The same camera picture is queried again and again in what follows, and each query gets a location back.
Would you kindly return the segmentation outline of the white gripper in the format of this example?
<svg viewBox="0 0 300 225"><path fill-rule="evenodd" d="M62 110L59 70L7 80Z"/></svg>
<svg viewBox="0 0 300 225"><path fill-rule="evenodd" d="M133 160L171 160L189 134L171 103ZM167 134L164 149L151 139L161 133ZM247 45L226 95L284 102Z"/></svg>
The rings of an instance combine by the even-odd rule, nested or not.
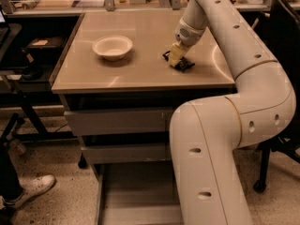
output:
<svg viewBox="0 0 300 225"><path fill-rule="evenodd" d="M177 43L171 46L169 54L169 64L172 67L180 62L186 55L189 47L194 46L203 36L205 28L196 29L188 25L183 19L180 19L175 29L175 38Z"/></svg>

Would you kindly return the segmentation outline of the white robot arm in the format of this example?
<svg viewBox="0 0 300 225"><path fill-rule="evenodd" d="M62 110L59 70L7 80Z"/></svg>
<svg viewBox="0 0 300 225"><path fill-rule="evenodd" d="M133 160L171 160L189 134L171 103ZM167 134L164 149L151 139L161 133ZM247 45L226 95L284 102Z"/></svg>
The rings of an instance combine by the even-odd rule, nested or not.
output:
<svg viewBox="0 0 300 225"><path fill-rule="evenodd" d="M252 225L233 149L278 135L293 119L293 86L230 0L189 0L178 26L209 28L235 82L231 95L179 106L170 147L184 225Z"/></svg>

